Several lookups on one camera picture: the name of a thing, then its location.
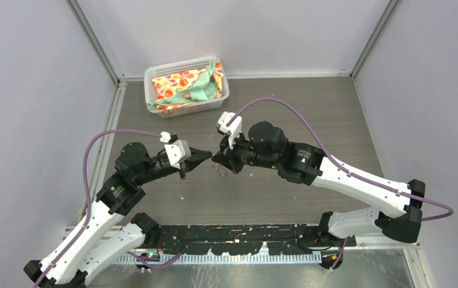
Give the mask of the metal key organizer plate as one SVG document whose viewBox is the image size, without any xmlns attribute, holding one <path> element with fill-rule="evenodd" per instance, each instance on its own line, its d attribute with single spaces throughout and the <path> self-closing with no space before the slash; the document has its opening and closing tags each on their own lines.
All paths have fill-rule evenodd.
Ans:
<svg viewBox="0 0 458 288">
<path fill-rule="evenodd" d="M 225 178 L 229 174 L 228 170 L 219 163 L 213 163 L 212 168 L 214 169 L 219 178 Z"/>
</svg>

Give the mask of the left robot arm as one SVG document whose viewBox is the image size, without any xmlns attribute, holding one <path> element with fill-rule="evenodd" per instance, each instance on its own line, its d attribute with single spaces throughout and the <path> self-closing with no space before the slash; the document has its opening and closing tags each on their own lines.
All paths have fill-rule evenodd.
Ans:
<svg viewBox="0 0 458 288">
<path fill-rule="evenodd" d="M 136 214 L 118 235 L 98 243 L 144 198 L 142 185 L 175 173 L 185 179 L 186 173 L 211 156 L 184 140 L 166 143 L 155 156 L 142 143 L 125 145 L 115 161 L 116 172 L 105 181 L 84 219 L 47 257 L 29 261 L 25 274 L 34 287 L 86 287 L 123 253 L 139 246 L 154 247 L 161 227 L 144 212 Z"/>
</svg>

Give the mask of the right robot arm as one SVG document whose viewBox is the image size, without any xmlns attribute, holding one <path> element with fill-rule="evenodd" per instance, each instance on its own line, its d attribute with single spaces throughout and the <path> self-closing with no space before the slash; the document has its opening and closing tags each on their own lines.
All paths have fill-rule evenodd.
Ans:
<svg viewBox="0 0 458 288">
<path fill-rule="evenodd" d="M 317 230 L 321 244 L 329 247 L 349 236 L 372 233 L 404 243 L 417 241 L 423 182 L 396 182 L 367 173 L 313 145 L 290 142 L 280 128 L 267 121 L 253 125 L 244 136 L 241 117 L 230 123 L 231 117 L 227 114 L 217 122 L 216 129 L 224 138 L 213 162 L 233 173 L 244 166 L 273 169 L 288 182 L 334 190 L 368 204 L 368 208 L 351 212 L 323 213 Z"/>
</svg>

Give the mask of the white plastic basket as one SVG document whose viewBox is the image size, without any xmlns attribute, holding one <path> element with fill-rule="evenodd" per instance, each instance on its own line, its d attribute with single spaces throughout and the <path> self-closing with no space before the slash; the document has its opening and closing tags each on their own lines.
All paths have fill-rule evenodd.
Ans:
<svg viewBox="0 0 458 288">
<path fill-rule="evenodd" d="M 144 75 L 147 109 L 161 118 L 217 109 L 229 93 L 224 68 L 217 57 L 157 65 Z"/>
</svg>

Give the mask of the floral cloth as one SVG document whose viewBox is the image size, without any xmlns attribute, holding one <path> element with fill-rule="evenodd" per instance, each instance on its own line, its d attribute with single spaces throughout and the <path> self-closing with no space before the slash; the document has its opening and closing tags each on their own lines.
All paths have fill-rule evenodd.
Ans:
<svg viewBox="0 0 458 288">
<path fill-rule="evenodd" d="M 203 68 L 183 70 L 152 79 L 156 100 L 151 110 L 175 110 L 222 97 L 224 72 L 219 61 Z"/>
</svg>

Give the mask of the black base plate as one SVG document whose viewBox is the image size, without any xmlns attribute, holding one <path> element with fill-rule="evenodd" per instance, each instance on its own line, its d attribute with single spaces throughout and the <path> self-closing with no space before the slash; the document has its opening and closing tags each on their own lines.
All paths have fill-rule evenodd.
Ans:
<svg viewBox="0 0 458 288">
<path fill-rule="evenodd" d="M 307 224 L 162 225 L 138 248 L 187 255 L 302 255 L 339 248 L 342 240 Z"/>
</svg>

